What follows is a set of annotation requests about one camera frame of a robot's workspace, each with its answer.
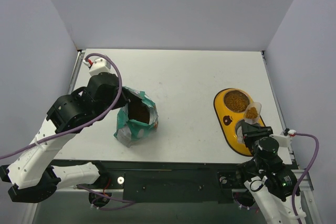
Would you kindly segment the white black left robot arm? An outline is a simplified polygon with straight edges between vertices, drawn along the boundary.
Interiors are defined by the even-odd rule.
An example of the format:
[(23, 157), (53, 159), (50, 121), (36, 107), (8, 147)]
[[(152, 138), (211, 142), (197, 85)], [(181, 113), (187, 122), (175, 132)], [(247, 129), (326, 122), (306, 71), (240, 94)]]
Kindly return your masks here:
[(59, 151), (83, 128), (101, 121), (109, 111), (126, 105), (121, 77), (103, 72), (92, 76), (86, 87), (59, 97), (47, 112), (39, 132), (10, 165), (1, 166), (1, 180), (11, 183), (13, 202), (38, 203), (59, 189), (80, 184), (104, 187), (108, 175), (98, 162), (52, 166)]

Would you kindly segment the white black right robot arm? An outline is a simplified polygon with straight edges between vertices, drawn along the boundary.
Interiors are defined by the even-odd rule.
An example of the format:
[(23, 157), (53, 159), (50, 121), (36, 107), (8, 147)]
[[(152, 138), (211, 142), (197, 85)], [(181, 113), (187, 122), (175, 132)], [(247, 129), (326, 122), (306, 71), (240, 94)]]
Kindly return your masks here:
[(241, 133), (253, 157), (238, 165), (236, 184), (248, 189), (267, 223), (305, 223), (298, 179), (278, 155), (280, 147), (289, 146), (295, 130), (274, 135), (269, 126), (242, 122)]

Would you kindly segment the clear plastic scoop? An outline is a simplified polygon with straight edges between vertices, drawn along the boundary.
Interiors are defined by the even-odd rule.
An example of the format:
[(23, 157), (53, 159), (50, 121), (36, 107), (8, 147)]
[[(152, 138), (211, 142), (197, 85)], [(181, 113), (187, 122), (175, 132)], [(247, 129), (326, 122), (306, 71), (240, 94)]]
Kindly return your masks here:
[(244, 112), (244, 118), (236, 124), (236, 135), (239, 144), (243, 144), (242, 123), (256, 124), (260, 119), (262, 105), (259, 102), (252, 102)]

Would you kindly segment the green white dog food bag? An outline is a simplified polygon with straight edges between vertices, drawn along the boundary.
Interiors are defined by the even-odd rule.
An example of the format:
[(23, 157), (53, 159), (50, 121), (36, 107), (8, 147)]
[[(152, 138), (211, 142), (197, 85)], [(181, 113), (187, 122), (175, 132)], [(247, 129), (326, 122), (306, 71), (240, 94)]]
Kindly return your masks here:
[(130, 147), (157, 130), (159, 116), (156, 104), (144, 91), (123, 87), (122, 94), (126, 104), (117, 113), (113, 136), (124, 146)]

